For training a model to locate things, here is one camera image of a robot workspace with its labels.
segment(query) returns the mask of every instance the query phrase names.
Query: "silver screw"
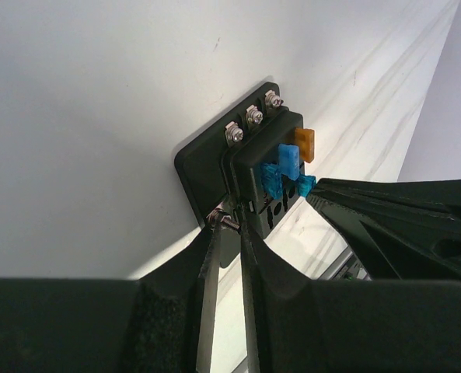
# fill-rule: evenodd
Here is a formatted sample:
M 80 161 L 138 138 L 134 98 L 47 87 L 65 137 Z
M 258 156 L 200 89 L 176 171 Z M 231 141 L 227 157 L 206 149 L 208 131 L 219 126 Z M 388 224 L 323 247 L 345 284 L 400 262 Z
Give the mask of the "silver screw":
M 249 106 L 246 110 L 246 120 L 250 125 L 258 125 L 263 121 L 263 113 L 256 106 Z
M 268 91 L 264 95 L 264 102 L 267 104 L 267 107 L 277 109 L 284 103 L 284 100 L 275 91 Z
M 230 122 L 225 126 L 225 136 L 227 139 L 227 144 L 232 146 L 235 143 L 243 140 L 244 131 L 236 122 Z
M 237 221 L 233 221 L 230 215 L 224 212 L 222 209 L 214 209 L 208 216 L 208 223 L 215 226 L 216 223 L 224 228 L 232 229 L 233 231 L 240 232 L 240 225 Z

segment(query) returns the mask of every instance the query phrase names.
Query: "white surface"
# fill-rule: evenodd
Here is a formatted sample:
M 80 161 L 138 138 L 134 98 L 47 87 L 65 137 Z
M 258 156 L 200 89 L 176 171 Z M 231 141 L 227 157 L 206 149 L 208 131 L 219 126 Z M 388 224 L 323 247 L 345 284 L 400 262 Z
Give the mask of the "white surface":
M 401 181 L 461 179 L 461 2 L 435 70 Z
M 395 180 L 456 5 L 0 0 L 0 276 L 134 277 L 180 251 L 197 223 L 174 155 L 265 80 L 316 130 L 308 172 Z M 306 204 L 268 242 L 311 277 L 344 248 Z M 220 285 L 228 372 L 237 261 Z

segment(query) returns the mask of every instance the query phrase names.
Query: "metal screw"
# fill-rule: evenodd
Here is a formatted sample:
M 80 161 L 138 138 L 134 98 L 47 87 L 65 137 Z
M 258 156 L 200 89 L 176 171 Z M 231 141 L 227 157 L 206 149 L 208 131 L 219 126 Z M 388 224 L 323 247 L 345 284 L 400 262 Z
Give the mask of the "metal screw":
M 258 125 L 263 121 L 263 113 L 256 106 L 251 105 L 246 110 L 246 120 L 252 126 Z
M 225 126 L 225 137 L 229 146 L 240 142 L 244 138 L 244 131 L 236 122 L 230 122 Z
M 275 91 L 268 91 L 264 95 L 264 102 L 270 109 L 277 109 L 284 103 L 284 100 Z
M 220 223 L 220 225 L 224 228 L 229 228 L 233 231 L 240 232 L 239 223 L 237 221 L 233 221 L 229 214 L 219 208 L 214 209 L 209 214 L 208 223 L 213 227 L 216 225 L 216 223 Z

